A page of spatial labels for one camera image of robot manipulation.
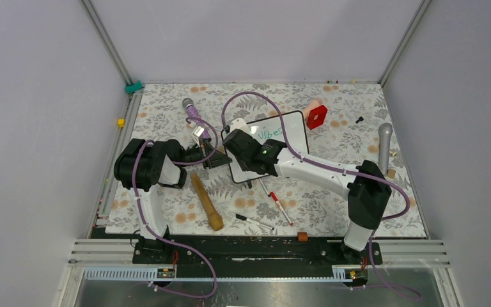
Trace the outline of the white whiteboard black frame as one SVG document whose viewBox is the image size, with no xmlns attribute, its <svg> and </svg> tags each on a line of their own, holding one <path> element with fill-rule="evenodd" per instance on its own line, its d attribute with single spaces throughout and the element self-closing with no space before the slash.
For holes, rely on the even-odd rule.
<svg viewBox="0 0 491 307">
<path fill-rule="evenodd" d="M 303 115 L 301 111 L 292 111 L 283 114 L 284 126 L 286 129 L 286 135 L 291 146 L 299 152 L 309 153 L 308 140 L 306 136 L 306 126 L 303 122 Z M 250 135 L 257 140 L 261 145 L 268 139 L 275 139 L 277 141 L 284 142 L 283 128 L 278 115 L 264 118 L 261 120 L 255 120 L 247 123 L 250 128 Z M 234 156 L 225 149 L 228 157 L 233 159 L 233 162 L 229 164 L 231 178 L 236 184 L 247 182 L 248 180 L 255 180 L 257 178 L 266 177 L 267 175 L 259 175 L 251 171 L 242 171 L 238 163 L 234 160 Z"/>
</svg>

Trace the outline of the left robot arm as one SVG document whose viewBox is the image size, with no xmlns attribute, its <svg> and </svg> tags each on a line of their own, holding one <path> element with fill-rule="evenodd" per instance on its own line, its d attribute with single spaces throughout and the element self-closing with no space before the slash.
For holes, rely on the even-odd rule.
<svg viewBox="0 0 491 307">
<path fill-rule="evenodd" d="M 139 214 L 140 236 L 152 240 L 148 254 L 158 263 L 167 262 L 173 254 L 168 238 L 162 205 L 150 199 L 150 193 L 158 187 L 182 189 L 186 183 L 186 166 L 202 165 L 205 169 L 217 168 L 232 162 L 202 139 L 198 145 L 184 148 L 176 139 L 150 141 L 133 138 L 125 146 L 114 163 L 113 174 L 123 188 L 134 193 Z"/>
</svg>

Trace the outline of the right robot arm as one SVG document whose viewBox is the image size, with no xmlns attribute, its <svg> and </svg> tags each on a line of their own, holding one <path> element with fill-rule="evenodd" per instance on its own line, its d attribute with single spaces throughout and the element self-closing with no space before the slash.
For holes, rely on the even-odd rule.
<svg viewBox="0 0 491 307">
<path fill-rule="evenodd" d="M 275 139 L 260 143 L 239 129 L 231 131 L 223 145 L 242 171 L 302 180 L 346 200 L 350 222 L 341 255 L 351 264 L 366 256 L 366 245 L 378 229 L 392 194 L 374 162 L 365 160 L 360 165 L 333 163 L 306 153 L 294 153 L 286 143 Z"/>
</svg>

